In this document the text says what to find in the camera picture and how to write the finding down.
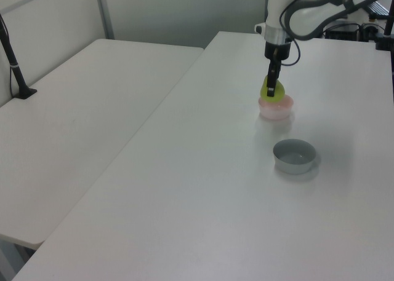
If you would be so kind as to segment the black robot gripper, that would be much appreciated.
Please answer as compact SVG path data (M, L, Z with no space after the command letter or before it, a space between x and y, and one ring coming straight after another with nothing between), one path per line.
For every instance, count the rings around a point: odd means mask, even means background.
M265 58L269 59L271 62L268 67L267 73L267 96L274 97L276 83L281 72L281 61L289 58L291 49L291 42L286 42L285 44L272 44L270 42L265 43Z

